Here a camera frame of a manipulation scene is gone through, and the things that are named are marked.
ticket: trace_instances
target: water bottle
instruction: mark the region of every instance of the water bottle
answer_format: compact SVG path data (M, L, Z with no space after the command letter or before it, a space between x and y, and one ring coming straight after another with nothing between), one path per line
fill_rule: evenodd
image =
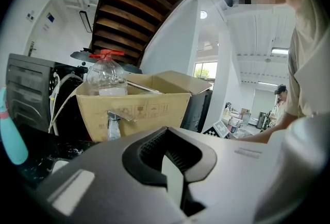
M117 50L101 50L100 55L90 55L98 58L87 73L91 96L120 96L127 95L127 80L124 69L114 62L111 55L123 56L124 52Z

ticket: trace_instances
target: wooden stair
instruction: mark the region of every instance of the wooden stair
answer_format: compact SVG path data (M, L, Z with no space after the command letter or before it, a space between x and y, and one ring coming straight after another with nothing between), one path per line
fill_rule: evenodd
M99 0L91 49L120 50L115 59L139 65L162 23L182 0Z

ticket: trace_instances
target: gray plastic device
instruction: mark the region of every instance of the gray plastic device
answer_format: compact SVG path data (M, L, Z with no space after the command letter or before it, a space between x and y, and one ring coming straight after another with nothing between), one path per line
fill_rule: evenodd
M279 223L328 163L330 114L302 118L268 144L159 128L93 146L37 189L70 223ZM181 205L161 173L184 176Z

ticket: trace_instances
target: box flap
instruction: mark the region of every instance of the box flap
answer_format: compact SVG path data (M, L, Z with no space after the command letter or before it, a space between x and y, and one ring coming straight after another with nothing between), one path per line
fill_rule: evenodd
M166 71L155 75L167 82L175 84L176 86L189 91L191 94L196 95L209 89L212 85L199 78L191 77L176 71Z

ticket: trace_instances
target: ceiling light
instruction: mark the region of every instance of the ceiling light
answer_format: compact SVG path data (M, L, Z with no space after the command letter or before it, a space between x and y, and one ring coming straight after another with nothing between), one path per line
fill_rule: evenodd
M263 85L270 85L270 86L278 86L277 84L272 84L272 83L265 83L265 82L258 82L258 84L263 84Z
M207 12L206 11L201 11L201 19L207 18Z
M287 55L289 54L289 49L287 48L273 48L272 54Z

